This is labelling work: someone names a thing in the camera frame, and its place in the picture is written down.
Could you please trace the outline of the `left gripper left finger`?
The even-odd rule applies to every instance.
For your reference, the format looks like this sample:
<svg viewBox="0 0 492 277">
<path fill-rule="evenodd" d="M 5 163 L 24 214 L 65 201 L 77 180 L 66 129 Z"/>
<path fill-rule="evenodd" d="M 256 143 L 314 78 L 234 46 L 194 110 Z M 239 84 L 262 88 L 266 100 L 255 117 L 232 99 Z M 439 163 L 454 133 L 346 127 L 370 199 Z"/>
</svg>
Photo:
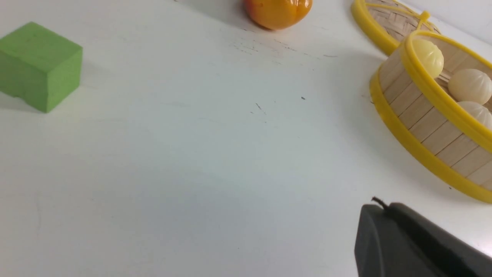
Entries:
<svg viewBox="0 0 492 277">
<path fill-rule="evenodd" d="M 402 203 L 378 197 L 361 207 L 354 256 L 360 277 L 441 277 L 415 238 L 417 228 L 434 234 L 432 221 Z"/>
</svg>

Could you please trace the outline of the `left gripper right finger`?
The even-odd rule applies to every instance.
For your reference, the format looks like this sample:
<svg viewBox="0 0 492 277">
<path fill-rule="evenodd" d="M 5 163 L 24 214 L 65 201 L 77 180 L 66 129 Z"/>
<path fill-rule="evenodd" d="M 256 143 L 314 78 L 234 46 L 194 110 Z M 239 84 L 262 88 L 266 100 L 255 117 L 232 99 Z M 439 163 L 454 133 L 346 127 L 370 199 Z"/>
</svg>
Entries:
<svg viewBox="0 0 492 277">
<path fill-rule="evenodd" d="M 402 203 L 386 207 L 425 261 L 443 277 L 490 277 L 491 257 L 451 235 Z"/>
</svg>

